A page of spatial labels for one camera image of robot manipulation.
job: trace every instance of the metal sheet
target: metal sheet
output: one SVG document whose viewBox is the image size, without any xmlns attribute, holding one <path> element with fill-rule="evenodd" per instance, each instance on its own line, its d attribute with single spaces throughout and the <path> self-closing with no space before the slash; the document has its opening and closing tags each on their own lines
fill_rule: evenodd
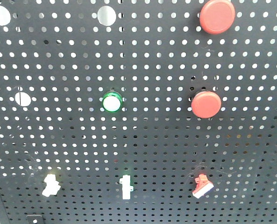
<svg viewBox="0 0 277 224">
<path fill-rule="evenodd" d="M 2 1 L 12 16 L 0 26 L 10 223 L 277 223 L 277 0 L 232 2 L 233 26 L 209 35 L 202 0 Z M 105 5 L 110 27 L 98 21 Z M 101 108 L 112 88 L 125 100 L 117 113 Z M 202 88 L 222 98 L 212 119 L 191 112 Z M 49 173 L 62 188 L 46 198 Z M 196 199 L 201 173 L 215 188 Z"/>
</svg>

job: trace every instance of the red push button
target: red push button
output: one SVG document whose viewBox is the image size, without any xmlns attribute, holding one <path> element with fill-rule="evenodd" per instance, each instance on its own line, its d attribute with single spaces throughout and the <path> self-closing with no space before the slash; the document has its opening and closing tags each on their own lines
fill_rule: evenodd
<svg viewBox="0 0 277 224">
<path fill-rule="evenodd" d="M 195 95 L 191 107 L 192 112 L 199 118 L 210 118 L 220 110 L 221 99 L 214 92 L 203 91 Z"/>
<path fill-rule="evenodd" d="M 227 31 L 235 20 L 235 8 L 228 0 L 210 0 L 200 12 L 200 25 L 210 34 Z"/>
</svg>

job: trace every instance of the hole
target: hole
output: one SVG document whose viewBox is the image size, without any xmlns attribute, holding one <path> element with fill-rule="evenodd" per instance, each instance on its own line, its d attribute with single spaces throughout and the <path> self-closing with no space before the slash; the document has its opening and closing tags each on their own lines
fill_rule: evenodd
<svg viewBox="0 0 277 224">
<path fill-rule="evenodd" d="M 11 14 L 9 11 L 3 7 L 0 6 L 0 26 L 5 26 L 9 24 L 11 21 Z"/>
<path fill-rule="evenodd" d="M 111 26 L 116 20 L 116 13 L 110 6 L 102 6 L 98 10 L 98 20 L 104 26 Z"/>
<path fill-rule="evenodd" d="M 28 106 L 31 103 L 30 96 L 25 92 L 18 92 L 15 95 L 15 101 L 20 106 Z"/>
</svg>

